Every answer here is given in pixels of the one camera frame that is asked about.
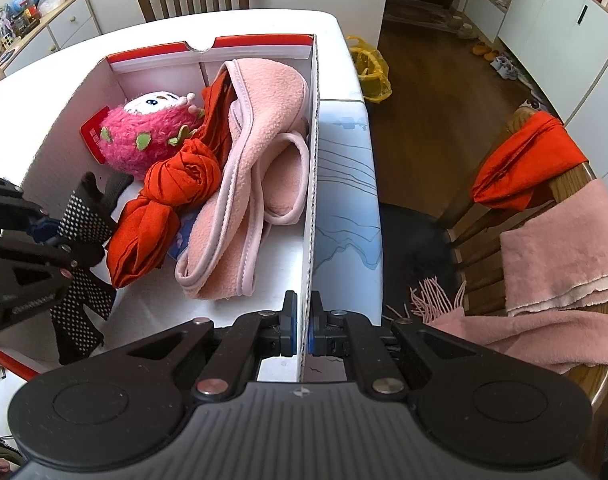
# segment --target pink fleece blanket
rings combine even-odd
[[[308,190],[306,81],[267,59],[226,61],[224,70],[237,93],[228,115],[233,147],[175,267],[184,293],[207,300],[253,293],[262,238],[271,225],[299,221]]]
[[[509,316],[608,301],[608,190],[602,180],[500,240]]]
[[[451,304],[437,280],[413,291],[415,314],[456,337],[534,365],[565,373],[578,364],[608,365],[608,314],[549,310],[515,317],[465,316],[462,285]]]

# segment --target orange scarf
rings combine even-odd
[[[151,166],[139,196],[124,206],[106,254],[116,288],[161,267],[180,228],[179,214],[203,204],[219,188],[232,142],[228,109],[236,99],[228,73],[202,97],[206,117],[197,133],[172,158]]]
[[[542,205],[552,198],[546,182],[587,160],[558,119],[537,112],[484,162],[472,200],[516,211]]]

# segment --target drawer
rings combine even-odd
[[[62,45],[61,48],[66,48],[67,46],[72,46],[78,43],[82,43],[82,41],[90,40],[91,38],[96,38],[100,33],[95,27],[94,20],[87,20],[84,25],[82,25],[79,30],[73,34],[66,43]]]
[[[62,46],[91,18],[86,0],[76,0],[49,23],[53,38]]]
[[[57,49],[58,46],[53,41],[48,27],[46,27],[24,46],[15,59],[4,69],[4,74],[11,75],[38,59],[52,54]]]

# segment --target scarf fringe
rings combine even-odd
[[[459,287],[453,303],[450,303],[449,297],[439,283],[437,283],[436,277],[422,280],[420,282],[420,289],[421,296],[417,295],[416,288],[411,289],[411,303],[414,306],[411,312],[417,316],[421,316],[425,324],[432,323],[444,314],[448,314],[464,306],[465,281]]]

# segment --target pink plush toy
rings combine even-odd
[[[113,108],[101,124],[100,151],[115,170],[143,179],[148,168],[175,155],[203,123],[204,110],[194,99],[193,93],[152,92]]]

